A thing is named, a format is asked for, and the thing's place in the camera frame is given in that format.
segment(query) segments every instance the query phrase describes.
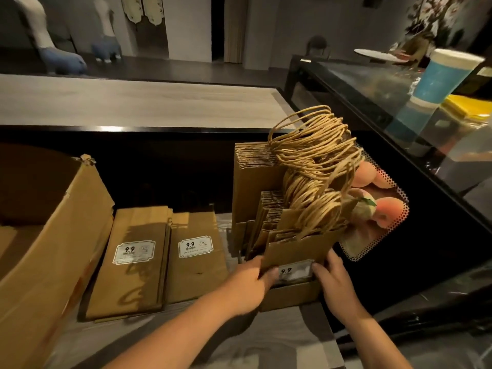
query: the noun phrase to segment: glass top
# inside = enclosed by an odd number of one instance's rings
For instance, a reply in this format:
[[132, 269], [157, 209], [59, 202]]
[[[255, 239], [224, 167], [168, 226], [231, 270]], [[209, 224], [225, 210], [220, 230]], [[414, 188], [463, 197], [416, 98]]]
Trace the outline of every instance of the glass top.
[[[492, 221], [492, 122], [487, 117], [470, 119], [445, 104], [435, 110], [413, 104], [410, 89], [422, 73], [408, 67], [340, 61], [305, 67], [330, 87], [331, 74], [341, 79], [333, 88], [339, 95]], [[351, 95], [353, 90], [363, 96]]]

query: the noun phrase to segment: stack of paper bags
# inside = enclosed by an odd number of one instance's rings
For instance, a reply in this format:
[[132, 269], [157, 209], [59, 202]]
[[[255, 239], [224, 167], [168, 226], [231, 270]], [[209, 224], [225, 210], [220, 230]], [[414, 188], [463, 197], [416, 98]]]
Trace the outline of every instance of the stack of paper bags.
[[246, 250], [262, 191], [280, 190], [286, 167], [267, 142], [244, 142], [234, 149], [232, 236], [236, 250]]

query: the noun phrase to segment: white plush toy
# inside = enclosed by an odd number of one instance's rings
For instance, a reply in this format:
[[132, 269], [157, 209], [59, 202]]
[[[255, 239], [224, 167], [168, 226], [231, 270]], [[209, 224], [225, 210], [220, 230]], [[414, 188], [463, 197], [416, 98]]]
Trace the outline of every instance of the white plush toy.
[[39, 55], [49, 74], [79, 75], [87, 73], [83, 58], [55, 47], [46, 29], [46, 13], [38, 0], [14, 0], [26, 16]]
[[111, 58], [121, 59], [121, 47], [116, 40], [109, 13], [111, 11], [106, 0], [94, 0], [94, 6], [101, 19], [101, 39], [91, 45], [96, 61], [111, 63]]

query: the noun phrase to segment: fake peach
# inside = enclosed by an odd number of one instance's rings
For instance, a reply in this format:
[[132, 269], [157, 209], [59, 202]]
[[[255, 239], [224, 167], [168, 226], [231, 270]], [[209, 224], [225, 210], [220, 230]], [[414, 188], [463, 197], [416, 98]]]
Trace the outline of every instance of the fake peach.
[[370, 220], [376, 212], [376, 200], [372, 195], [359, 188], [351, 188], [347, 193], [359, 200], [352, 211], [350, 222], [352, 224], [357, 224]]
[[392, 188], [393, 186], [396, 186], [396, 184], [390, 179], [390, 177], [386, 174], [386, 172], [384, 172], [380, 168], [376, 170], [376, 176], [374, 177], [372, 183], [381, 189], [389, 189]]
[[393, 197], [376, 199], [376, 212], [372, 216], [381, 228], [389, 228], [395, 221], [404, 220], [408, 213], [406, 204]]
[[354, 180], [352, 186], [361, 188], [369, 185], [376, 177], [377, 170], [372, 163], [363, 161], [360, 163], [359, 168], [355, 171]]

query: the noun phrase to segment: hand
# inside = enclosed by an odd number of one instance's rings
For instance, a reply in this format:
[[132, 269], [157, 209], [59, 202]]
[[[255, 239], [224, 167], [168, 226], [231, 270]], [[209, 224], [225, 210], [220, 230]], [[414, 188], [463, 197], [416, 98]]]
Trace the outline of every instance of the hand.
[[258, 308], [265, 294], [279, 278], [279, 268], [268, 270], [260, 279], [263, 256], [238, 265], [217, 292], [222, 295], [224, 307], [230, 309], [231, 317], [246, 314]]
[[331, 313], [345, 326], [365, 316], [366, 310], [355, 294], [352, 280], [343, 266], [343, 261], [330, 249], [326, 259], [328, 269], [313, 263], [312, 270], [323, 286], [325, 301]]

